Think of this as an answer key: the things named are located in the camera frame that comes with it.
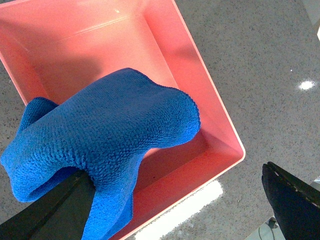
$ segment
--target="blue microfiber towel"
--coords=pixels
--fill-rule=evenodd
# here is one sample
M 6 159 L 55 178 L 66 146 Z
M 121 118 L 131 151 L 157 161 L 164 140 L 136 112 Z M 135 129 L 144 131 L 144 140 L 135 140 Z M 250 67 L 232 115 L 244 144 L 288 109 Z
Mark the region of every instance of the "blue microfiber towel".
M 35 201 L 77 169 L 85 170 L 96 192 L 82 239 L 106 240 L 133 216 L 145 153 L 184 144 L 199 129 L 198 108 L 187 94 L 125 68 L 61 105 L 32 100 L 1 163 L 21 202 Z

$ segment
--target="pink plastic bin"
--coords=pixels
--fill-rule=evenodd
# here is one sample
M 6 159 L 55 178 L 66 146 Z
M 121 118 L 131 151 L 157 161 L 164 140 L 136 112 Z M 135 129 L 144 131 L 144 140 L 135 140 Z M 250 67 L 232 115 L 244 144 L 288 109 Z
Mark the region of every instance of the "pink plastic bin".
M 244 147 L 173 0 L 16 0 L 0 5 L 0 58 L 25 104 L 61 104 L 97 79 L 133 68 L 188 93 L 201 130 L 149 151 L 139 170 L 134 233 L 245 157 Z

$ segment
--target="towel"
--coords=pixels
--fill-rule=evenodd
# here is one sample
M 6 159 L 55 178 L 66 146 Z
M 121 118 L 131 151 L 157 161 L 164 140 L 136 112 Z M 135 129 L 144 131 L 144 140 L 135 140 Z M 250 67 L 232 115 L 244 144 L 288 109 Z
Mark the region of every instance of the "towel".
M 107 240 L 133 217 L 145 153 L 184 144 L 199 129 L 198 108 L 186 93 L 125 68 L 61 105 L 32 100 L 1 163 L 21 202 L 39 199 L 76 170 L 86 171 L 96 192 L 82 239 Z

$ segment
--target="cable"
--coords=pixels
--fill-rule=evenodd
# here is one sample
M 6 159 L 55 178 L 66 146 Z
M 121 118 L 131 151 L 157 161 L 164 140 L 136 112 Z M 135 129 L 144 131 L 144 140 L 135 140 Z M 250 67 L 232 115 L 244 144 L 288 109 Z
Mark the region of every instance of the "cable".
M 273 240 L 276 240 L 274 231 L 272 230 L 272 228 L 271 228 L 268 224 L 267 224 L 267 226 L 268 226 L 268 227 L 270 228 L 270 230 L 271 230 Z M 260 226 L 259 229 L 258 229 L 258 234 L 259 234 L 260 240 L 263 240 L 262 237 L 261 237 L 261 234 L 260 234 L 260 228 L 261 228 L 261 226 Z
M 258 234 L 259 234 L 260 240 L 263 240 L 263 239 L 261 238 L 261 235 L 260 235 L 260 228 L 261 228 L 261 227 L 259 227 Z
M 269 227 L 270 230 L 271 230 L 273 240 L 276 240 L 274 231 L 273 231 L 272 228 L 269 226 L 269 224 L 267 224 L 267 225 L 268 225 L 268 227 Z

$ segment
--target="gray speckled floor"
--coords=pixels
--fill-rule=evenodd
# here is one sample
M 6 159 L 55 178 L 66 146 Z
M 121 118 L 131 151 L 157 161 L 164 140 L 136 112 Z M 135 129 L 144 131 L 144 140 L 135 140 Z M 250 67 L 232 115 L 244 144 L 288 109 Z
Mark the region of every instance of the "gray speckled floor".
M 320 43 L 301 0 L 177 4 L 247 156 L 217 179 L 219 199 L 163 239 L 243 240 L 273 214 L 261 184 L 263 163 L 273 161 L 307 183 L 320 175 Z M 301 91 L 306 80 L 318 84 Z M 2 152 L 24 106 L 2 66 L 0 83 Z M 25 206 L 0 167 L 0 223 Z

